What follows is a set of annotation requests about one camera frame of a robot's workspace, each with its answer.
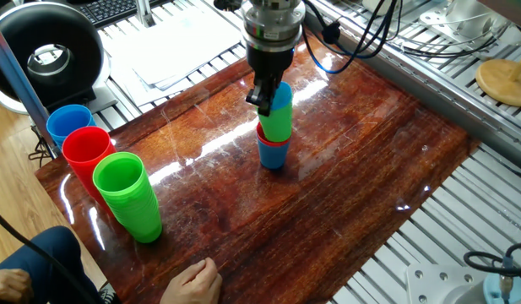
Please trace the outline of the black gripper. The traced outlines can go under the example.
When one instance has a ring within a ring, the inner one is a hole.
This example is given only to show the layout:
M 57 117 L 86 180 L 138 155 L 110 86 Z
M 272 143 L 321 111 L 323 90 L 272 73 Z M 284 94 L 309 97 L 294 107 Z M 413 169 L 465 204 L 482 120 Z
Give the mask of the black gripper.
M 258 114 L 268 117 L 271 112 L 272 94 L 280 87 L 285 70 L 292 64 L 294 49 L 282 52 L 265 52 L 247 47 L 247 63 L 254 71 L 254 88 L 246 96 L 246 102 L 257 107 Z M 271 79 L 271 92 L 264 80 Z

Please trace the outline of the person right hand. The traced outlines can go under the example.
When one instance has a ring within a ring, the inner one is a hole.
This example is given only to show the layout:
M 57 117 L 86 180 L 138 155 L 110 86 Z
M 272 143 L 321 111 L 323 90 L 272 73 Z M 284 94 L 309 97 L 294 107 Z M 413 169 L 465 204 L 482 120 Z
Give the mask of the person right hand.
M 160 304 L 217 304 L 222 282 L 214 260 L 202 259 L 171 279 Z

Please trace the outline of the person left hand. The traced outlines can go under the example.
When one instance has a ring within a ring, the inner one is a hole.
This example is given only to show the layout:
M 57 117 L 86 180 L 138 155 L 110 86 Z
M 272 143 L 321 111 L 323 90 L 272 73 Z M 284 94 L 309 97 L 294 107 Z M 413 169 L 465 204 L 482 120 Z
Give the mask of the person left hand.
M 0 301 L 29 303 L 34 297 L 30 275 L 22 269 L 0 270 Z

